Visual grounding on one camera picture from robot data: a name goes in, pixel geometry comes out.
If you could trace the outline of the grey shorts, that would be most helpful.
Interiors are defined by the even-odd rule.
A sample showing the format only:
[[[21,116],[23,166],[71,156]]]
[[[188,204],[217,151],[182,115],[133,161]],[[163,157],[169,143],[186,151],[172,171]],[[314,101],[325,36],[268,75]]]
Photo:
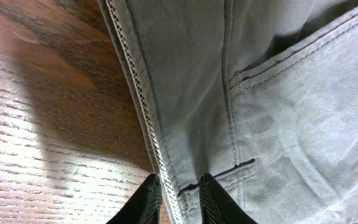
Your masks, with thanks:
[[[358,223],[358,1],[101,1],[172,223]]]

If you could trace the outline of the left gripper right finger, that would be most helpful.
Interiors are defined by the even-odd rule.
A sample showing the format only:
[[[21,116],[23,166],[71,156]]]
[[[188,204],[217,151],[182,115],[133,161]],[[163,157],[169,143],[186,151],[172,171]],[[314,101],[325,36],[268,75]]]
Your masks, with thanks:
[[[202,224],[257,224],[209,173],[200,178]]]

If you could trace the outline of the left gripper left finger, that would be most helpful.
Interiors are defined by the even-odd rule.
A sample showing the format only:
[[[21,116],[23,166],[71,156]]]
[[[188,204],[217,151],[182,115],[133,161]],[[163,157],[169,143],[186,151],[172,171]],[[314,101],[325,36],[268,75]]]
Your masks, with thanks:
[[[159,224],[162,189],[157,174],[150,174],[106,224]]]

